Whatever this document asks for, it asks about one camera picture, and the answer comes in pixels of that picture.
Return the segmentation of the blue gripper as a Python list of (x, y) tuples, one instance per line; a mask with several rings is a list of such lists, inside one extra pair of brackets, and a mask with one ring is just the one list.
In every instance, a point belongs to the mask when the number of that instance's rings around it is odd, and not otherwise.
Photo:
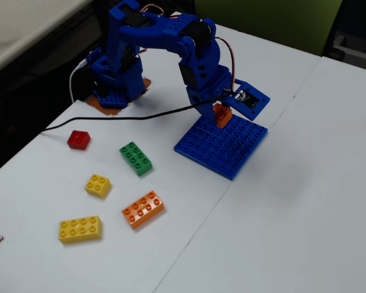
[[(185, 85), (191, 105), (221, 96), (224, 89), (230, 89), (231, 72), (223, 65), (186, 65)], [(213, 101), (196, 107), (196, 110), (210, 124), (217, 124)]]

